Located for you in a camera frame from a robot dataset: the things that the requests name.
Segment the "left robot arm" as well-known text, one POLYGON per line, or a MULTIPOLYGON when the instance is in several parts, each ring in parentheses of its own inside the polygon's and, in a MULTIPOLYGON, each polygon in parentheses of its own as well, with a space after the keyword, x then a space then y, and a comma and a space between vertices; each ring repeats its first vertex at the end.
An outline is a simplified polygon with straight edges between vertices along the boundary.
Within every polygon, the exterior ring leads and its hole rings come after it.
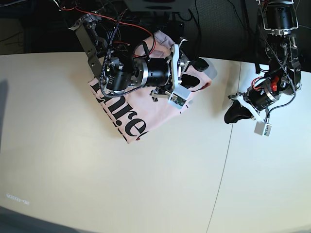
POLYGON ((282 94, 296 97, 301 85, 301 64, 294 29, 298 20, 292 0, 259 0, 256 36, 263 39, 269 58, 268 70, 255 65, 255 78, 246 92, 230 95, 232 105, 224 116, 226 124, 242 119, 268 123, 272 108, 282 94))

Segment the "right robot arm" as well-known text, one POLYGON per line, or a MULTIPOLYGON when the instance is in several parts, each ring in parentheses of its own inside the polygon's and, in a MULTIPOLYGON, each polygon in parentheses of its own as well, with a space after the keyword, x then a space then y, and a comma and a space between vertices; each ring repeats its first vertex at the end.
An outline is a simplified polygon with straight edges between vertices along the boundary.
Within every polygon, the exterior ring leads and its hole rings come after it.
POLYGON ((183 24, 168 12, 136 12, 124 1, 58 0, 70 30, 74 31, 88 64, 99 81, 100 92, 118 98, 143 88, 151 98, 167 99, 182 107, 208 63, 186 55, 183 24))

